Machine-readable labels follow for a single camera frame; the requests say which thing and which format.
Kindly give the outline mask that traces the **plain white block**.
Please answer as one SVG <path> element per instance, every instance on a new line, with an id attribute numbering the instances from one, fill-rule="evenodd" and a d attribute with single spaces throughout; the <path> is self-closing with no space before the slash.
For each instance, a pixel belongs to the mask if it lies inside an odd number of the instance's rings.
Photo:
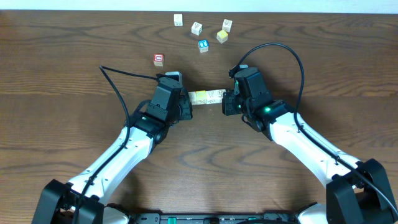
<path id="1" fill-rule="evenodd" d="M 189 99 L 190 99 L 190 103 L 192 105 L 196 105 L 197 104 L 197 94 L 195 91 L 191 91 L 188 93 L 189 95 Z"/>

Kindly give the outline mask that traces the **yellow block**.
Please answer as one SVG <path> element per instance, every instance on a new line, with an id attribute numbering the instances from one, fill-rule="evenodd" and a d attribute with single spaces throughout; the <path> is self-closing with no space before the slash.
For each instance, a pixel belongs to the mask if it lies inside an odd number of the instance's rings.
<path id="1" fill-rule="evenodd" d="M 207 101 L 207 94 L 205 90 L 196 91 L 196 99 L 198 105 L 205 105 Z"/>

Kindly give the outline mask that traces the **white block with pattern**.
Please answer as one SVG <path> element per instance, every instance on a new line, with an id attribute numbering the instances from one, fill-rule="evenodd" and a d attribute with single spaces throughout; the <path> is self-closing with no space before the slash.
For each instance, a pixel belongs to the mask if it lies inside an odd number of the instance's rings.
<path id="1" fill-rule="evenodd" d="M 206 91 L 206 104 L 219 103 L 220 97 L 217 90 Z"/>

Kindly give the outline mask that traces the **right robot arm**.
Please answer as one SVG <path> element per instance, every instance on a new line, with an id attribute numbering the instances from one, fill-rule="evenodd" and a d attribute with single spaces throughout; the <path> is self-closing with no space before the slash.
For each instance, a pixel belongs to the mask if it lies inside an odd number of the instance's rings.
<path id="1" fill-rule="evenodd" d="M 223 94 L 223 114 L 242 121 L 291 152 L 324 186 L 326 204 L 295 214 L 295 223 L 395 223 L 397 205 L 385 168 L 338 149 L 312 129 L 284 100 L 273 99 L 258 68 L 229 71 L 233 90 Z"/>

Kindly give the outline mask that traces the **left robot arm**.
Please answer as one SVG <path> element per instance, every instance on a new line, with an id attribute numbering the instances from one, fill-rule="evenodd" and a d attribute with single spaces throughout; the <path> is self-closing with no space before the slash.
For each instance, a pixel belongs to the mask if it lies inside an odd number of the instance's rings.
<path id="1" fill-rule="evenodd" d="M 167 136 L 169 128 L 192 118 L 192 105 L 180 72 L 157 75 L 153 99 L 130 114 L 117 140 L 86 170 L 63 184 L 43 189 L 33 223 L 129 223 L 131 216 L 108 205 L 130 171 Z"/>

